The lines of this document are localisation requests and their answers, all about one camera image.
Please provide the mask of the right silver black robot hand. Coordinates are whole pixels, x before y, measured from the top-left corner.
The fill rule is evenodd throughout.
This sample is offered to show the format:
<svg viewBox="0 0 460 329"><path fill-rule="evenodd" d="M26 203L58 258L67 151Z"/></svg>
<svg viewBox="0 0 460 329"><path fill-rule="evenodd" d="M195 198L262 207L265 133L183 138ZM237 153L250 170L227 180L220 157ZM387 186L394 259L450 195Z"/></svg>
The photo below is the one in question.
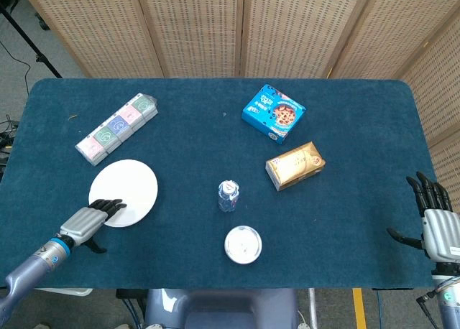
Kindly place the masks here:
<svg viewBox="0 0 460 329"><path fill-rule="evenodd" d="M454 212L449 193L422 172L406 177L413 189L422 224L420 239L403 236L393 228L389 235L398 243L422 250L435 263L459 263L459 214Z"/></svg>

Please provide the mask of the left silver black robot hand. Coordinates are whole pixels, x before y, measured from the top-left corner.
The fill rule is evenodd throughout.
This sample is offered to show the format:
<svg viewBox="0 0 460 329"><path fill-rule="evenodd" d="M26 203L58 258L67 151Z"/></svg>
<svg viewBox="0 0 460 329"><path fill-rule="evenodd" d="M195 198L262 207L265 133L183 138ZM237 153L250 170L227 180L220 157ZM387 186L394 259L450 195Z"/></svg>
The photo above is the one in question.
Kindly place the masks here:
<svg viewBox="0 0 460 329"><path fill-rule="evenodd" d="M107 220L125 207L127 204L123 203L122 199L95 200L67 219L61 225L57 238L65 243L70 250L77 246L87 246L96 254L104 254L106 249L101 248L94 241L93 236Z"/></svg>

